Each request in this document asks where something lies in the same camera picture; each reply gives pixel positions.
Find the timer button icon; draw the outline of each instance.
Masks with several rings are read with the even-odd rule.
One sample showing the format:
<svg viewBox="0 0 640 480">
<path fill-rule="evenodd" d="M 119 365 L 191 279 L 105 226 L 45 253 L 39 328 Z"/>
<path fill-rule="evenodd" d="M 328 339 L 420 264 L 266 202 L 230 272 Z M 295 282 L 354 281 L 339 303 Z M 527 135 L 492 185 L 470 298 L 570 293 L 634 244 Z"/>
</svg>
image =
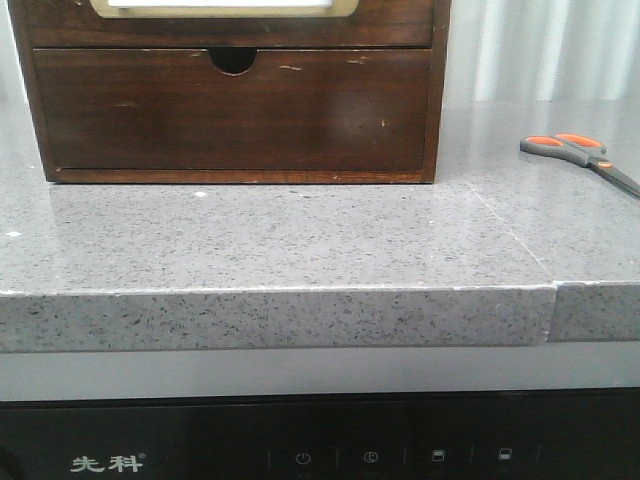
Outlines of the timer button icon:
<svg viewBox="0 0 640 480">
<path fill-rule="evenodd" d="M 368 463 L 369 465 L 371 465 L 373 463 L 378 463 L 378 460 L 380 460 L 380 455 L 378 454 L 378 452 L 365 452 L 365 454 L 362 456 L 362 460 L 364 460 L 364 463 Z"/>
</svg>

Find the scissors blade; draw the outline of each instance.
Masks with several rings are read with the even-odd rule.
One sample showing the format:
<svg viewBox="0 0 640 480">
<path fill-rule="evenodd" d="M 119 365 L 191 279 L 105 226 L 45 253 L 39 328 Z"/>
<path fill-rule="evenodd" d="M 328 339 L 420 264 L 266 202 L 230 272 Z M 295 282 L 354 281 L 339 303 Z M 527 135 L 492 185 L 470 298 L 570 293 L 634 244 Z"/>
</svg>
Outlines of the scissors blade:
<svg viewBox="0 0 640 480">
<path fill-rule="evenodd" d="M 640 198 L 640 184 L 631 177 L 625 175 L 609 161 L 594 159 L 590 161 L 588 167 L 634 197 Z"/>
</svg>

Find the wooden drawer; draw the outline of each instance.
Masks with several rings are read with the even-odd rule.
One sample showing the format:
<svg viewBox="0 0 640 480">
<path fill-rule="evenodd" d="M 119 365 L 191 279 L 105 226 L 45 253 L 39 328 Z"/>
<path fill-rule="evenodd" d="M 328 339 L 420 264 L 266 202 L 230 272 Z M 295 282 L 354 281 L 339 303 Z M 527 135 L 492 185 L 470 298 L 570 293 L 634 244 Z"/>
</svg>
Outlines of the wooden drawer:
<svg viewBox="0 0 640 480">
<path fill-rule="evenodd" d="M 9 6 L 50 181 L 433 181 L 449 0 L 316 19 Z"/>
<path fill-rule="evenodd" d="M 251 56 L 251 49 L 241 53 Z M 38 49 L 63 168 L 417 170 L 429 50 Z"/>
<path fill-rule="evenodd" d="M 109 19 L 89 0 L 10 0 L 34 47 L 431 46 L 434 0 L 360 0 L 346 18 Z"/>
</svg>

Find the power button icon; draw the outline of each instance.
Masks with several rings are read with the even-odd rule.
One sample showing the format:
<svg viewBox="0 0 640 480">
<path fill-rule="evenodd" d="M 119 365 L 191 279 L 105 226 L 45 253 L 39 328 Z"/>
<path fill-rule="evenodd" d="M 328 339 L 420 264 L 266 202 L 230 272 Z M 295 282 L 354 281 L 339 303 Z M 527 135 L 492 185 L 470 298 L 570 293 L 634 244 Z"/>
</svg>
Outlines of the power button icon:
<svg viewBox="0 0 640 480">
<path fill-rule="evenodd" d="M 306 452 L 298 453 L 296 455 L 296 463 L 298 465 L 309 465 L 311 463 L 311 455 Z"/>
</svg>

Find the scratch on wood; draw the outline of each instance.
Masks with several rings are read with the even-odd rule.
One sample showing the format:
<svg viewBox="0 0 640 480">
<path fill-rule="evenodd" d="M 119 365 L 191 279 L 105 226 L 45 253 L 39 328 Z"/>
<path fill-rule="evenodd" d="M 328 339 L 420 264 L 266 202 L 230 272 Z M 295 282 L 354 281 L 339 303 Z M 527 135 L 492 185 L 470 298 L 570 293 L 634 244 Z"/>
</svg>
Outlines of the scratch on wood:
<svg viewBox="0 0 640 480">
<path fill-rule="evenodd" d="M 128 108 L 140 108 L 140 104 L 136 103 L 136 102 L 120 102 L 120 103 L 116 103 L 114 105 L 114 107 L 128 107 Z"/>
</svg>

